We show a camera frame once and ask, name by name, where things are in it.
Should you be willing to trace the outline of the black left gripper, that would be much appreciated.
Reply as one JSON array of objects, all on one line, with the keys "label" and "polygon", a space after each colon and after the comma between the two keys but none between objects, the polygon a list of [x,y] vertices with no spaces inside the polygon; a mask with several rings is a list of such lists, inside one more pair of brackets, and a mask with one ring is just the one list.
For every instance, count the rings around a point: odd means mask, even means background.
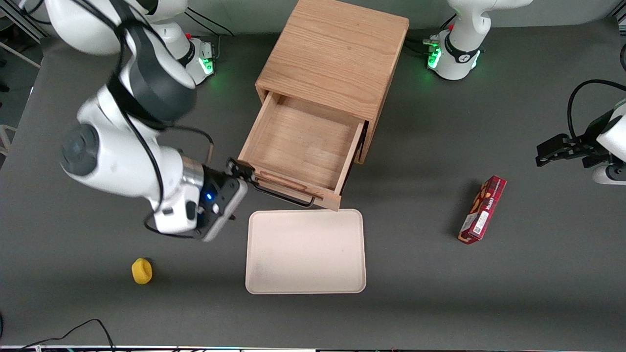
[{"label": "black left gripper", "polygon": [[595,120],[585,130],[585,133],[577,135],[573,129],[572,111],[567,112],[567,124],[572,143],[567,134],[557,134],[545,142],[537,145],[535,164],[543,167],[550,162],[558,160],[570,160],[582,158],[583,164],[601,164],[611,161],[610,152],[597,142],[597,137],[607,127],[613,110],[608,110]]}]

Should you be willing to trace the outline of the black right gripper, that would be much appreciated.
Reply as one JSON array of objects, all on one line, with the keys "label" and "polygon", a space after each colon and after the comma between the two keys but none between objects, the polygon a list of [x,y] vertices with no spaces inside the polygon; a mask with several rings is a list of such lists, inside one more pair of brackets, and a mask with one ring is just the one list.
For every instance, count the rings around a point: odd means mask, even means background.
[{"label": "black right gripper", "polygon": [[244,181],[258,186],[255,169],[249,163],[229,158],[225,173],[203,166],[203,185],[197,208],[195,236],[217,236],[233,218],[244,198]]}]

